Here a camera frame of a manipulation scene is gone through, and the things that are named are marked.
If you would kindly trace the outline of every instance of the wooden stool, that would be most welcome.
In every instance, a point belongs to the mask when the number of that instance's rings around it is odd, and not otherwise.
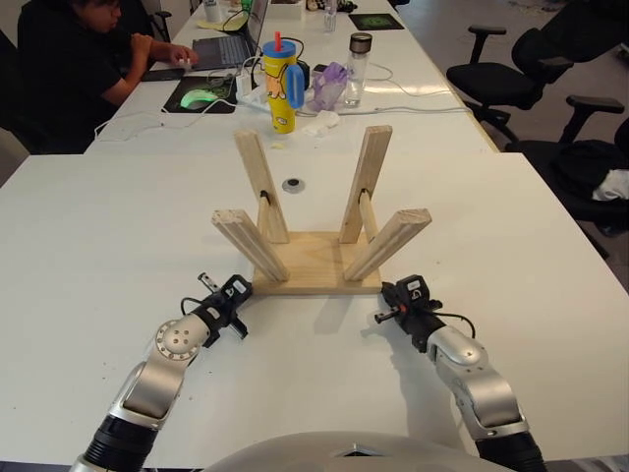
[[[365,294],[380,291],[378,268],[431,222],[427,209],[402,209],[378,232],[372,195],[390,126],[365,130],[340,232],[289,232],[255,131],[234,134],[258,201],[257,224],[242,209],[220,209],[212,223],[256,267],[260,295]]]

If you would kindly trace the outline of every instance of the black shirt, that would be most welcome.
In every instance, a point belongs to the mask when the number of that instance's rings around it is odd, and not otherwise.
[[[101,95],[122,75],[116,57],[131,36],[84,28],[70,9],[30,0],[18,23],[18,50],[32,116],[55,138],[93,137],[117,107]]]

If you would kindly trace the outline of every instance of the white table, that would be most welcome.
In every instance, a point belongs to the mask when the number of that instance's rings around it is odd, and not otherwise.
[[[401,22],[399,16],[385,0],[361,0],[357,13],[388,12]],[[197,20],[204,18],[203,8],[199,8],[173,42],[191,45],[194,39],[219,35],[221,33],[199,29]],[[346,14],[337,15],[336,32],[323,33],[321,12],[306,12],[302,22],[267,19],[262,30],[260,44],[272,40],[273,33],[279,30],[283,35],[295,36],[303,40],[306,50],[303,59],[311,67],[347,60],[350,34],[356,28]],[[373,31],[371,61],[386,66],[394,72],[394,80],[410,93],[427,93],[446,90],[446,93],[426,97],[409,97],[396,86],[387,82],[368,82],[367,92],[359,111],[373,110],[375,107],[405,105],[426,109],[441,109],[461,106],[458,97],[451,91],[445,79],[430,61],[424,50],[406,30]],[[375,67],[368,68],[368,77],[386,77],[386,72]],[[117,117],[136,113],[152,113],[167,124],[167,127],[151,129],[140,133],[125,142],[106,140],[126,140],[138,131],[155,127],[157,120],[146,115],[132,116],[109,124],[87,152],[133,154],[194,153],[211,151],[216,155],[228,152],[232,147],[231,135],[240,128],[254,128],[265,133],[269,140],[288,142],[298,152],[305,150],[303,128],[311,118],[298,118],[297,131],[288,136],[278,136],[271,128],[270,116],[248,108],[238,108],[231,115],[208,114],[190,128],[196,116],[169,115],[160,113],[161,107],[175,89],[177,83],[140,84],[117,113]],[[406,142],[413,149],[441,152],[444,150],[465,152],[495,152],[495,147],[485,135],[470,113],[449,114],[409,114],[387,113],[368,116],[343,117],[342,123],[331,134],[318,140],[321,152],[334,150],[346,152],[347,137],[359,137],[366,126],[388,123],[394,126],[396,140]]]
[[[359,152],[269,152],[295,230],[337,229]],[[629,297],[518,154],[394,143],[374,195],[433,223],[382,267],[422,274],[470,317],[512,384],[546,459],[627,452]],[[0,460],[69,464],[179,300],[251,266],[210,224],[256,199],[234,148],[220,156],[30,157],[0,189]],[[150,467],[202,467],[303,431],[410,435],[473,450],[428,359],[376,296],[255,298],[189,370]],[[464,324],[454,322],[461,330]]]

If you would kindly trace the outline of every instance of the mouse pad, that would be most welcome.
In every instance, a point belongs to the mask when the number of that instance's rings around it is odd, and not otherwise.
[[[190,110],[188,108],[184,108],[181,106],[181,99],[183,96],[191,90],[208,90],[215,94],[218,98],[222,98],[223,100],[229,101],[230,103],[236,104],[236,83],[233,78],[225,78],[225,77],[184,77],[175,91],[173,91],[172,95],[166,101],[164,105],[164,109],[169,113],[201,113],[205,107],[199,108],[198,110]],[[229,106],[226,103],[216,103],[207,111],[208,113],[218,113],[218,114],[228,114],[233,113],[236,108],[233,106]]]
[[[403,30],[400,25],[388,13],[362,13],[349,16],[356,28],[360,31],[374,30]]]

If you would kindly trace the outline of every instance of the white cloth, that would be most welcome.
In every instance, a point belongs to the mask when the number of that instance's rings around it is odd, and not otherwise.
[[[341,117],[333,111],[321,110],[303,130],[308,136],[322,138],[329,133],[330,128],[334,128],[340,121]]]
[[[615,199],[629,200],[629,170],[610,170],[599,187],[592,192],[592,200],[609,202]]]

